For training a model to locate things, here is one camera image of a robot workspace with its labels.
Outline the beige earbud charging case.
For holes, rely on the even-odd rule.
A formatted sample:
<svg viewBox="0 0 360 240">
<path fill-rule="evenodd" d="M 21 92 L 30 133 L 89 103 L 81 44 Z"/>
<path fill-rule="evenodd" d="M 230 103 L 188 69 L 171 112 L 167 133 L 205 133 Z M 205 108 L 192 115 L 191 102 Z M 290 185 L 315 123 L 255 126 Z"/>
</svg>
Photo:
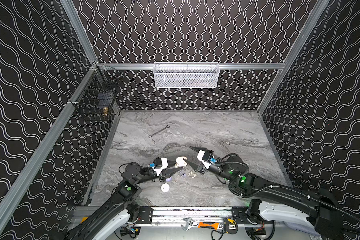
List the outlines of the beige earbud charging case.
<svg viewBox="0 0 360 240">
<path fill-rule="evenodd" d="M 186 162 L 187 159 L 188 159 L 187 157 L 177 157 L 175 167 L 176 168 L 186 167 L 188 165 L 188 163 Z"/>
</svg>

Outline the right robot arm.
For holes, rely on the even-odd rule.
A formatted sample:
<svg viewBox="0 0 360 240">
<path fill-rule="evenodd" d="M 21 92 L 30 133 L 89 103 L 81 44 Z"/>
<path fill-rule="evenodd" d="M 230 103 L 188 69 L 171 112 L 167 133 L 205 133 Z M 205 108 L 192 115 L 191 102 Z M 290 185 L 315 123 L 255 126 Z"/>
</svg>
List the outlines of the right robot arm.
<svg viewBox="0 0 360 240">
<path fill-rule="evenodd" d="M 252 223 L 291 223 L 332 240 L 344 239 L 345 233 L 360 236 L 360 219 L 342 210 L 328 190 L 298 190 L 268 181 L 250 173 L 249 166 L 235 153 L 216 158 L 207 148 L 191 150 L 197 153 L 196 163 L 188 161 L 193 170 L 222 177 L 232 194 L 251 200 L 246 215 Z"/>
</svg>

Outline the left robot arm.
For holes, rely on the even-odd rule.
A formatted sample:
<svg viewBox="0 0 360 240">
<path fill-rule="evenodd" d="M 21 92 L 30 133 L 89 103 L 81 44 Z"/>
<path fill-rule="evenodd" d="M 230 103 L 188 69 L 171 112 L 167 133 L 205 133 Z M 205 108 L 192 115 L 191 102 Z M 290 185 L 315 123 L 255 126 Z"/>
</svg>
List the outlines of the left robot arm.
<svg viewBox="0 0 360 240">
<path fill-rule="evenodd" d="M 142 192 L 139 184 L 145 182 L 166 182 L 187 165 L 186 157 L 175 160 L 156 158 L 152 163 L 141 166 L 138 163 L 124 164 L 122 181 L 114 188 L 109 199 L 86 220 L 67 233 L 56 234 L 53 240 L 105 240 L 116 229 L 126 224 L 139 211 L 135 200 Z"/>
</svg>

